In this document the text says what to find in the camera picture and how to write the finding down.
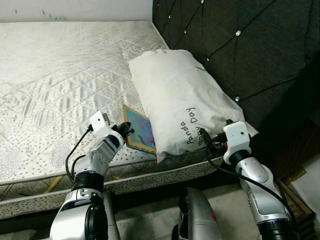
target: red mark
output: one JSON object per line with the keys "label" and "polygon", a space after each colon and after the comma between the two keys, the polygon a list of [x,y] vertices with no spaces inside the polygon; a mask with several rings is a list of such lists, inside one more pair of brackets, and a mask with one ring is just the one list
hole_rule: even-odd
{"label": "red mark", "polygon": [[212,217],[214,220],[217,220],[216,216],[215,216],[213,213],[211,213],[211,217]]}

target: headboard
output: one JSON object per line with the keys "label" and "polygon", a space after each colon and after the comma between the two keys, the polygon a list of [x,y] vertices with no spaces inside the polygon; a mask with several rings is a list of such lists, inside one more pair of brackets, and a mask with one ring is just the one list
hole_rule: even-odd
{"label": "headboard", "polygon": [[[153,23],[170,49],[203,64],[258,130],[319,57],[319,0],[154,0]],[[296,94],[291,103],[309,104],[311,93]]]}

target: white pillow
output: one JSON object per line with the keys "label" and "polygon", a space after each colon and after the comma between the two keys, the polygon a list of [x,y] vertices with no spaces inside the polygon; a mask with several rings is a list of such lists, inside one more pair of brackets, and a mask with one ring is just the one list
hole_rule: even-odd
{"label": "white pillow", "polygon": [[245,121],[242,109],[185,50],[147,51],[131,60],[132,81],[150,119],[157,161],[205,147],[199,128],[211,136],[227,119]]}

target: white wall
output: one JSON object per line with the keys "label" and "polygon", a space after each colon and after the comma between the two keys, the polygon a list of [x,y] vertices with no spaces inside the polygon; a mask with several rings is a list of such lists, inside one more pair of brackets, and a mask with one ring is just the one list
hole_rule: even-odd
{"label": "white wall", "polygon": [[152,0],[0,0],[0,22],[152,21]]}
{"label": "white wall", "polygon": [[320,235],[320,154],[302,165],[306,174],[288,187],[316,213],[315,230]]}

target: black cable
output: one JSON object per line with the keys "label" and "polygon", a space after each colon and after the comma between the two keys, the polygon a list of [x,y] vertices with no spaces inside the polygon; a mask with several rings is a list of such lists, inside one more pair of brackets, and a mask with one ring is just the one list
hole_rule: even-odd
{"label": "black cable", "polygon": [[71,150],[71,152],[68,154],[68,156],[66,157],[65,159],[65,171],[66,171],[66,174],[68,176],[68,178],[70,179],[70,181],[73,183],[74,180],[70,174],[70,171],[69,171],[69,166],[68,166],[68,161],[69,161],[69,158],[70,156],[74,153],[74,151],[76,150],[76,148],[78,147],[78,145],[81,143],[81,141],[84,139],[84,137],[92,131],[92,127],[88,127],[88,129],[85,131],[85,133],[82,135],[82,137],[79,139],[79,141],[76,143],[76,145],[73,147],[73,149]]}
{"label": "black cable", "polygon": [[73,179],[73,181],[75,180],[75,166],[76,166],[76,163],[79,159],[83,158],[84,156],[86,155],[81,155],[81,156],[78,156],[72,163],[72,167],[71,167],[71,177]]}
{"label": "black cable", "polygon": [[277,187],[279,189],[279,192],[281,194],[282,199],[286,202],[286,204],[288,204],[284,189],[282,188],[280,182],[276,178],[274,178],[273,180],[274,180],[275,184],[277,185]]}
{"label": "black cable", "polygon": [[205,152],[206,152],[206,155],[207,155],[207,161],[209,162],[209,164],[211,164],[215,169],[221,171],[221,172],[224,172],[224,173],[227,173],[227,174],[230,174],[230,175],[233,175],[233,176],[236,176],[240,179],[243,179],[243,180],[246,180],[260,188],[262,188],[263,190],[265,190],[266,192],[268,192],[269,194],[271,194],[272,196],[274,196],[277,200],[279,200],[283,205],[284,207],[287,209],[287,211],[289,212],[290,216],[291,216],[291,220],[292,220],[292,223],[293,223],[293,226],[297,229],[297,222],[296,222],[296,218],[295,218],[295,215],[294,213],[292,212],[291,208],[289,207],[289,205],[279,196],[277,195],[275,192],[273,192],[272,190],[270,190],[269,188],[263,186],[262,184],[260,184],[259,182],[256,182],[254,180],[252,180],[251,178],[248,178],[246,176],[243,176],[241,174],[238,174],[238,173],[235,173],[235,172],[232,172],[232,171],[228,171],[226,169],[223,169],[219,166],[217,166],[216,164],[214,164],[211,159],[210,159],[210,156],[209,156],[209,152],[208,152],[208,149],[209,149],[209,145],[207,144],[206,147],[205,147]]}

